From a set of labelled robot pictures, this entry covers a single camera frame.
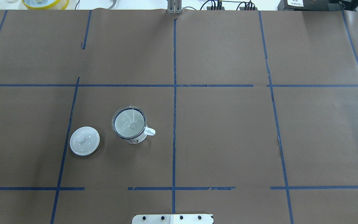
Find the yellow container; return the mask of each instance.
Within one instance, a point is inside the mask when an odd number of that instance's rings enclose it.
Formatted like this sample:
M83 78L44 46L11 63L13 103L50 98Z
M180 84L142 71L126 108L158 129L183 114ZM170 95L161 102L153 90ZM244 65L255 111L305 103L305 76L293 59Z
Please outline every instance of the yellow container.
M69 0L44 0L38 4L35 0L21 0L30 10L63 10L66 9Z

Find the mug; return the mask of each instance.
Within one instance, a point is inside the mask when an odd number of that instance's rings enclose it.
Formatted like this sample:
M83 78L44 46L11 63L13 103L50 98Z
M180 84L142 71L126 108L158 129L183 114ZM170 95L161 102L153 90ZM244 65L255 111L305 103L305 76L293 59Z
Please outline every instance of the mug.
M118 137L130 144L137 144L147 136L155 135L155 130L146 124L146 115L137 106L121 107L112 117L111 126Z

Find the gray metal bracket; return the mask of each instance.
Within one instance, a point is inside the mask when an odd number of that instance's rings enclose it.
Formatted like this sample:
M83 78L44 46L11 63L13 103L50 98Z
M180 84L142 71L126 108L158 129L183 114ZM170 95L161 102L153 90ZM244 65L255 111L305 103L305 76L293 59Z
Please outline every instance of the gray metal bracket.
M168 0L168 14L182 14L182 0Z

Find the white floor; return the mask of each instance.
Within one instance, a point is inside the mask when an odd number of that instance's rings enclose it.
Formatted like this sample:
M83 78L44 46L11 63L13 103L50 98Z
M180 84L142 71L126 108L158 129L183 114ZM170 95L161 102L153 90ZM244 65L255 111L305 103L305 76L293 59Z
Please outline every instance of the white floor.
M78 0L70 0L67 10L73 10ZM182 7L191 6L200 9L205 0L182 0ZM253 0L253 3L258 10L277 10L277 5L280 0ZM95 8L108 8L112 5L112 0L80 0L77 9L90 10ZM238 3L224 2L225 10L236 10ZM166 0L117 0L113 9L158 9L167 8ZM16 0L15 3L8 3L7 0L0 0L0 9L16 9L26 10L26 7L21 0Z

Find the white bracket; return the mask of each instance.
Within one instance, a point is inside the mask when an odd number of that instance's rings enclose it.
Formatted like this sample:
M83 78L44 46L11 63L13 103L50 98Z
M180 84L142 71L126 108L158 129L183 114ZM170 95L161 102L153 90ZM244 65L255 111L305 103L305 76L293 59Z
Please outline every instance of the white bracket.
M132 224L213 224L212 214L135 215Z
M182 14L182 0L168 0L168 14Z

